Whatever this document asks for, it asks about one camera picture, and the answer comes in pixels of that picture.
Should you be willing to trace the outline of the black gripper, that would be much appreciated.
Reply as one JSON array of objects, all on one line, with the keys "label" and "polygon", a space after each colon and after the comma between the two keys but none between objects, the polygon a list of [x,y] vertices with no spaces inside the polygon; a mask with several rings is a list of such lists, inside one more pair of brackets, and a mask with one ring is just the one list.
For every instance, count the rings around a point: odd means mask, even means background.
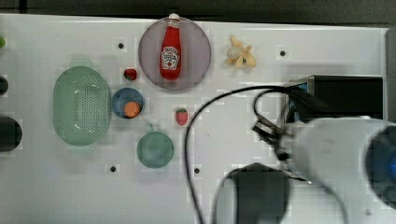
[{"label": "black gripper", "polygon": [[252,127],[252,131],[255,132],[262,141],[273,148],[279,148],[283,137],[292,137],[291,133],[288,133],[285,129],[276,126],[269,119],[261,115],[257,117],[257,120]]}]

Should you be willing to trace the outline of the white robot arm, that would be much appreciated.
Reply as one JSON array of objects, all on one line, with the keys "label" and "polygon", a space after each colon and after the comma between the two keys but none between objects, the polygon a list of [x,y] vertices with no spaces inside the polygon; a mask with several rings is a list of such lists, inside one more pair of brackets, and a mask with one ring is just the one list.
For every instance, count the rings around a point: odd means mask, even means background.
[{"label": "white robot arm", "polygon": [[252,127],[287,171],[330,193],[345,224],[395,224],[395,124],[370,117]]}]

